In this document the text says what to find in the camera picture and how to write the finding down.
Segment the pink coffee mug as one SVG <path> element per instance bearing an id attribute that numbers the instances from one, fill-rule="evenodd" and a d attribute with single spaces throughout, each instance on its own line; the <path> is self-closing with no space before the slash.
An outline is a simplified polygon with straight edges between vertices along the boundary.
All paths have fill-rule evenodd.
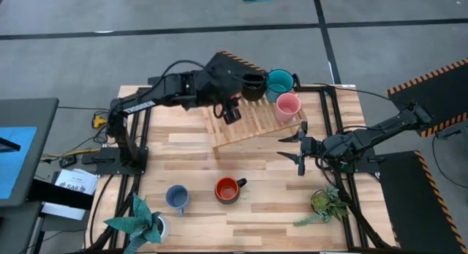
<path id="1" fill-rule="evenodd" d="M 284 93 L 276 100 L 276 119 L 280 122 L 289 122 L 301 109 L 301 100 L 297 94 Z"/>

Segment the white printed paper sheets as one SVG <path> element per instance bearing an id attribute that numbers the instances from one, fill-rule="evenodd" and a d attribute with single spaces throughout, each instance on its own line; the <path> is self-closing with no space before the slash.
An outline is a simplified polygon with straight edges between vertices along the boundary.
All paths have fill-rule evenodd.
<path id="1" fill-rule="evenodd" d="M 79 193 L 93 195 L 97 188 L 97 175 L 81 169 L 61 170 L 55 186 L 67 188 Z M 85 214 L 84 209 L 73 208 L 56 203 L 44 203 L 41 213 L 65 217 L 73 220 L 82 220 Z"/>

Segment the plain black coffee mug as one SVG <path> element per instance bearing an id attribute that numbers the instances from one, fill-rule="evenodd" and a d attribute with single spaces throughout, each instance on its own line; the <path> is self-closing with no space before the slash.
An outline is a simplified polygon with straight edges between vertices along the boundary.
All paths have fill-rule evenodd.
<path id="1" fill-rule="evenodd" d="M 265 90 L 265 81 L 244 81 L 241 95 L 247 101 L 254 102 L 263 97 Z"/>

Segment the black mug orange inside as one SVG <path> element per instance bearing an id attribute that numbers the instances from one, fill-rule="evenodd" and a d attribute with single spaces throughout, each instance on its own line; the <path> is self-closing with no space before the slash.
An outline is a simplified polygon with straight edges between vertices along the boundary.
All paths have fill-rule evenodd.
<path id="1" fill-rule="evenodd" d="M 236 180 L 233 177 L 223 177 L 215 184 L 215 197 L 222 204 L 233 204 L 239 199 L 241 188 L 246 183 L 247 180 L 245 178 Z"/>

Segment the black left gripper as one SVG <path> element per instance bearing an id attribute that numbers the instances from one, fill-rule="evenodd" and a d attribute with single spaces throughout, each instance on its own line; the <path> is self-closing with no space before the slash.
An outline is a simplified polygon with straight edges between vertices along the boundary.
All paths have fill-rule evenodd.
<path id="1" fill-rule="evenodd" d="M 215 61 L 203 67 L 206 72 L 203 84 L 204 105 L 226 105 L 241 90 L 241 70 L 233 61 Z M 261 74 L 245 74 L 244 81 L 264 81 Z"/>

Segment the wooden slatted rack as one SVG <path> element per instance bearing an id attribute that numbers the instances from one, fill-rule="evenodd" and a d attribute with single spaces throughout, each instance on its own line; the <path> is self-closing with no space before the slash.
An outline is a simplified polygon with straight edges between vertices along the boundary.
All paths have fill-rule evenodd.
<path id="1" fill-rule="evenodd" d="M 238 110 L 241 119 L 227 125 L 224 119 L 214 116 L 213 108 L 202 108 L 205 125 L 211 139 L 214 158 L 221 158 L 219 148 L 228 144 L 244 141 L 267 133 L 277 132 L 293 127 L 299 127 L 306 121 L 306 114 L 300 108 L 289 122 L 280 122 L 276 119 L 276 106 L 262 97 L 256 102 L 249 102 L 238 94 Z"/>

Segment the grey side table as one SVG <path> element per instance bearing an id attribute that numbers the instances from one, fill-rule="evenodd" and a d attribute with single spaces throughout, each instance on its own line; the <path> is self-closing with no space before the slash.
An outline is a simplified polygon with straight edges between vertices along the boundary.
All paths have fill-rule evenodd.
<path id="1" fill-rule="evenodd" d="M 26 202 L 58 105 L 55 97 L 0 100 L 0 127 L 37 128 L 12 194 L 8 199 L 0 199 L 0 207 Z"/>

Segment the black floor tape line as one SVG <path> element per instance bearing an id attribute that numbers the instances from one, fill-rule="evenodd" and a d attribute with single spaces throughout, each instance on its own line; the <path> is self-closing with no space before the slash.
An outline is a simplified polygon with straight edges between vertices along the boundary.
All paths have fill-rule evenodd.
<path id="1" fill-rule="evenodd" d="M 276 30 L 299 30 L 299 29 L 340 29 L 360 27 L 383 27 L 383 26 L 428 26 L 446 24 L 468 24 L 468 18 L 449 18 L 435 20 L 389 20 L 389 21 L 364 21 L 364 22 L 342 22 L 342 23 L 288 23 L 248 26 L 212 26 L 212 27 L 189 27 L 173 29 L 138 29 L 123 31 L 88 31 L 69 33 L 43 33 L 43 34 L 0 34 L 3 40 L 51 40 L 93 37 L 130 37 L 162 34 L 197 34 L 216 33 L 230 31 L 276 31 Z"/>
<path id="2" fill-rule="evenodd" d="M 331 72 L 331 80 L 333 84 L 341 84 L 341 77 L 339 74 L 338 66 L 336 63 L 336 57 L 333 52 L 333 46 L 328 33 L 327 24 L 325 21 L 325 15 L 320 0 L 314 0 L 314 6 L 317 13 L 318 25 L 322 35 L 322 41 L 325 47 L 325 53 L 328 60 L 329 69 Z"/>

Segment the black flat board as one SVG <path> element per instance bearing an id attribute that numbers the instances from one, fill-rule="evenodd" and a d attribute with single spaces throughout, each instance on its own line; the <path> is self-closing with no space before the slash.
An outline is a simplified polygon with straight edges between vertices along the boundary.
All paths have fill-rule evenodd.
<path id="1" fill-rule="evenodd" d="M 34 179 L 31 183 L 28 201 L 54 203 L 72 208 L 90 210 L 93 204 L 93 195 L 88 195 L 54 184 Z"/>

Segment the teal-leaf plant white pot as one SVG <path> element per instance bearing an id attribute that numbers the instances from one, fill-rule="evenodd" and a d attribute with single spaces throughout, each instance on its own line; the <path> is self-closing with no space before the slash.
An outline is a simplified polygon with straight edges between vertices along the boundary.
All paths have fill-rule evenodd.
<path id="1" fill-rule="evenodd" d="M 130 242 L 123 254 L 135 254 L 137 250 L 149 242 L 161 244 L 169 234 L 169 225 L 160 212 L 151 212 L 146 200 L 142 200 L 135 193 L 132 195 L 131 217 L 114 217 L 105 224 L 129 235 Z"/>

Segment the black power adapter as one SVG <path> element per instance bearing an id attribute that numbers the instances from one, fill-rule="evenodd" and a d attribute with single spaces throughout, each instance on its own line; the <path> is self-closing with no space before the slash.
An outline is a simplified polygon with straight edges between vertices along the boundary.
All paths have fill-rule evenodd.
<path id="1" fill-rule="evenodd" d="M 59 163 L 60 168 L 68 168 L 71 165 L 76 164 L 77 161 L 78 161 L 77 156 L 75 154 L 72 154 L 72 155 L 67 155 L 65 157 L 62 157 L 58 163 Z"/>

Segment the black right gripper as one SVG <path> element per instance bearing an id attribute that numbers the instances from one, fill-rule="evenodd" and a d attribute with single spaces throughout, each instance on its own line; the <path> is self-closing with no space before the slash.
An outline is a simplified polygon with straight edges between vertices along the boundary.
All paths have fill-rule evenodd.
<path id="1" fill-rule="evenodd" d="M 307 136 L 308 122 L 302 121 L 299 131 L 294 135 L 286 138 L 279 139 L 282 143 L 297 143 L 300 142 L 300 152 L 298 154 L 291 154 L 288 152 L 277 152 L 283 157 L 292 160 L 298 165 L 298 175 L 305 174 L 305 158 L 306 157 L 320 157 L 322 154 L 322 142 L 317 141 L 313 137 Z"/>

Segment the green succulent black pot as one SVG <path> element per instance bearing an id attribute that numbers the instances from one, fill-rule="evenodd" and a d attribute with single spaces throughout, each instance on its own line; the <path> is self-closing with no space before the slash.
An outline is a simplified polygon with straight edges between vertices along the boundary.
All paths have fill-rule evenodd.
<path id="1" fill-rule="evenodd" d="M 342 221 L 348 217 L 348 203 L 339 198 L 339 190 L 335 187 L 326 187 L 325 190 L 315 192 L 310 200 L 312 214 L 294 222 L 295 227 L 302 227 L 315 223 L 329 223 L 333 218 Z"/>

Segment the teal coffee mug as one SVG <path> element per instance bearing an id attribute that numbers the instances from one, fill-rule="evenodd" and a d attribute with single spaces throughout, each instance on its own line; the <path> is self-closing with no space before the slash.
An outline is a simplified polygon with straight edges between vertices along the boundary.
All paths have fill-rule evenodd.
<path id="1" fill-rule="evenodd" d="M 282 94 L 291 92 L 299 83 L 298 76 L 283 69 L 272 69 L 266 76 L 266 98 L 276 103 Z"/>

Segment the blue-grey coffee mug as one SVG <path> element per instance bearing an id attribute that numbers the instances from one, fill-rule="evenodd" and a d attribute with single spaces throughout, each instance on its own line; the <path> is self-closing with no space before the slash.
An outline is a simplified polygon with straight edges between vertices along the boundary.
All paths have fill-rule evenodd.
<path id="1" fill-rule="evenodd" d="M 189 192 L 183 185 L 173 185 L 167 190 L 165 200 L 170 207 L 177 210 L 180 216 L 183 216 L 189 204 Z"/>

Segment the black mat hazard-striped edge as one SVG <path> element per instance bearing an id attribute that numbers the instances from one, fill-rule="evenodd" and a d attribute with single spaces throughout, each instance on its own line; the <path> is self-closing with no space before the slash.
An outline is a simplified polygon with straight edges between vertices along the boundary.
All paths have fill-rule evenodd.
<path id="1" fill-rule="evenodd" d="M 235 62 L 243 67 L 248 67 L 249 69 L 254 70 L 255 72 L 266 74 L 266 70 L 263 69 L 262 67 L 259 67 L 256 64 L 253 64 L 252 62 L 241 58 L 240 56 L 236 56 L 235 54 L 229 51 L 217 51 L 216 55 L 221 56 L 223 59 L 227 59 L 228 61 L 231 61 L 232 63 Z"/>
<path id="2" fill-rule="evenodd" d="M 382 157 L 380 184 L 400 247 L 426 254 L 468 254 L 422 154 L 398 152 Z"/>
<path id="3" fill-rule="evenodd" d="M 425 138 L 468 120 L 468 58 L 389 88 L 387 96 L 402 111 L 416 102 L 431 117 L 417 131 Z"/>

